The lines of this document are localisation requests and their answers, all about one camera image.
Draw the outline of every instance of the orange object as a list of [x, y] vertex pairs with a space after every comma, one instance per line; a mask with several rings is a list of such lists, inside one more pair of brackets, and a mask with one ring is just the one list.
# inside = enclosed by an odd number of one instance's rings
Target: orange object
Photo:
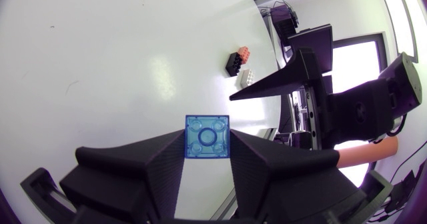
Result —
[[250, 54], [248, 47], [240, 47], [238, 53], [242, 58], [242, 64], [246, 64], [246, 61], [248, 61]]
[[398, 138], [387, 137], [378, 144], [369, 143], [337, 151], [340, 154], [336, 165], [338, 168], [370, 163], [395, 155], [398, 152]]

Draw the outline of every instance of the white table surface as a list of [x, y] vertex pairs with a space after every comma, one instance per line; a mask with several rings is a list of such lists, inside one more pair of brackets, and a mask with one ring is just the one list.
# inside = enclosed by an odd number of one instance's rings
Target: white table surface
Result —
[[[80, 146], [115, 147], [184, 128], [277, 127], [280, 97], [229, 101], [229, 54], [248, 46], [255, 81], [277, 70], [252, 0], [0, 0], [0, 188], [23, 223], [46, 223], [20, 187], [58, 182]], [[209, 219], [233, 188], [229, 159], [186, 159], [176, 217]]]

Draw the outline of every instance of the lego stud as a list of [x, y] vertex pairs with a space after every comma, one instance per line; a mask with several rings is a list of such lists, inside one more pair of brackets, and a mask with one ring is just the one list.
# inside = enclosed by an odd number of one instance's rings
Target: lego stud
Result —
[[225, 151], [225, 149], [226, 148], [224, 147], [224, 145], [222, 143], [216, 143], [213, 146], [213, 152], [216, 154], [222, 154]]
[[189, 124], [189, 128], [190, 128], [192, 131], [199, 131], [199, 130], [201, 129], [201, 122], [200, 122], [200, 121], [198, 121], [198, 120], [192, 121], [192, 122]]
[[213, 123], [213, 128], [215, 131], [223, 131], [226, 128], [226, 124], [221, 120], [217, 120]]
[[190, 148], [191, 154], [197, 156], [197, 155], [199, 155], [201, 153], [201, 151], [202, 151], [202, 148], [201, 148], [200, 143], [198, 143], [197, 141], [195, 141], [195, 142], [193, 142], [191, 144], [191, 148]]

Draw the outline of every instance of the metal frame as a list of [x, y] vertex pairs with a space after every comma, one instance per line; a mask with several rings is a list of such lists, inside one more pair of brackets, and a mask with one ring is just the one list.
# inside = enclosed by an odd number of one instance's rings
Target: metal frame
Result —
[[[388, 8], [388, 5], [387, 5], [387, 1], [386, 1], [386, 0], [384, 0], [384, 2], [385, 2], [386, 7], [387, 7], [388, 16], [389, 16], [390, 21], [391, 21], [391, 23], [392, 23], [394, 41], [395, 41], [395, 43], [396, 43], [396, 50], [397, 50], [397, 54], [399, 55], [400, 53], [399, 53], [399, 47], [398, 47], [398, 40], [397, 40], [397, 38], [396, 38], [396, 30], [395, 30], [395, 28], [394, 28], [393, 19], [392, 19], [392, 16], [391, 16], [391, 14], [390, 14], [390, 9]], [[416, 46], [416, 38], [415, 38], [414, 26], [412, 25], [411, 16], [410, 16], [410, 14], [409, 14], [409, 9], [408, 9], [408, 6], [407, 6], [407, 4], [406, 4], [406, 1], [405, 1], [405, 0], [402, 0], [402, 4], [403, 4], [403, 7], [404, 7], [404, 9], [405, 9], [406, 18], [407, 18], [407, 20], [408, 20], [409, 30], [410, 30], [410, 32], [411, 32], [411, 38], [412, 38], [412, 46], [413, 46], [413, 48], [414, 48], [414, 56], [409, 56], [409, 57], [411, 58], [411, 61], [412, 61], [412, 62], [414, 62], [414, 63], [418, 63], [418, 48], [417, 48], [417, 46]]]

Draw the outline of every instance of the wall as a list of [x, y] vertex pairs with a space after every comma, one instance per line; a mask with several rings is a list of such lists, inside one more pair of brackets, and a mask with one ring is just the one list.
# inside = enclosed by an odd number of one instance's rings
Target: wall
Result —
[[[386, 49], [391, 59], [397, 57], [392, 24], [384, 0], [285, 0], [296, 11], [297, 31], [332, 25], [334, 40], [371, 33], [386, 33]], [[266, 3], [271, 7], [273, 1]]]

